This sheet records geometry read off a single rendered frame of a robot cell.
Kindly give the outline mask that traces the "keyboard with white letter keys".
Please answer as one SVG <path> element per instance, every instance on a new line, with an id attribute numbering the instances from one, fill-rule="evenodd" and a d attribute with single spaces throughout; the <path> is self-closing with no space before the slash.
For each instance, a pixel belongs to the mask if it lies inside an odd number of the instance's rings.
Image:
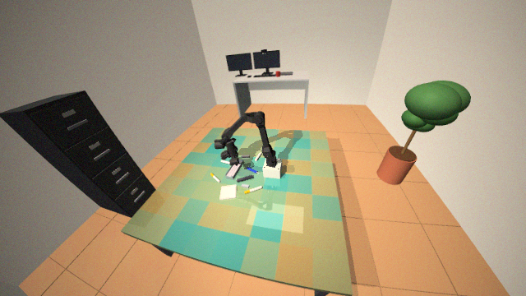
<path id="1" fill-rule="evenodd" d="M 241 168 L 241 166 L 242 166 L 243 163 L 244 163 L 243 160 L 239 160 L 239 164 L 238 164 L 238 166 L 236 166 L 236 165 L 232 165 L 232 166 L 229 168 L 228 172 L 226 173 L 225 177 L 226 177 L 227 179 L 232 179 L 232 180 L 233 180 L 233 179 L 235 178 L 236 174 L 238 173 L 238 170 Z"/>

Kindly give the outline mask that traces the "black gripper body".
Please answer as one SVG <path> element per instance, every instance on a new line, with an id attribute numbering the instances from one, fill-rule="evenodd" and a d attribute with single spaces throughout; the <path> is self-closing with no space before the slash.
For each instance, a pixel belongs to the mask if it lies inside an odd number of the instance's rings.
<path id="1" fill-rule="evenodd" d="M 231 157 L 231 159 L 229 160 L 230 166 L 235 165 L 235 164 L 239 164 L 238 157 L 236 156 L 236 155 L 238 155 L 237 151 L 238 151 L 238 148 L 236 146 L 233 149 L 231 149 L 231 150 L 227 149 L 227 152 L 228 152 L 228 154 Z"/>

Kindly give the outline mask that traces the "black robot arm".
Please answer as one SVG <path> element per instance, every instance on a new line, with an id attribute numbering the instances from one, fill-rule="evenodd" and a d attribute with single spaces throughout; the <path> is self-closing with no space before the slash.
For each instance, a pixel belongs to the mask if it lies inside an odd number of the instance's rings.
<path id="1" fill-rule="evenodd" d="M 275 168 L 277 161 L 275 157 L 275 151 L 272 149 L 267 132 L 265 129 L 265 113 L 262 111 L 243 113 L 242 116 L 231 126 L 226 128 L 221 136 L 221 139 L 215 140 L 215 149 L 223 149 L 225 146 L 228 150 L 231 150 L 235 147 L 234 142 L 235 138 L 231 138 L 235 131 L 237 131 L 245 122 L 255 123 L 259 128 L 261 134 L 261 140 L 263 143 L 262 154 L 266 158 L 266 163 L 268 167 Z M 226 160 L 230 158 L 230 155 L 225 150 L 221 152 L 221 159 Z"/>

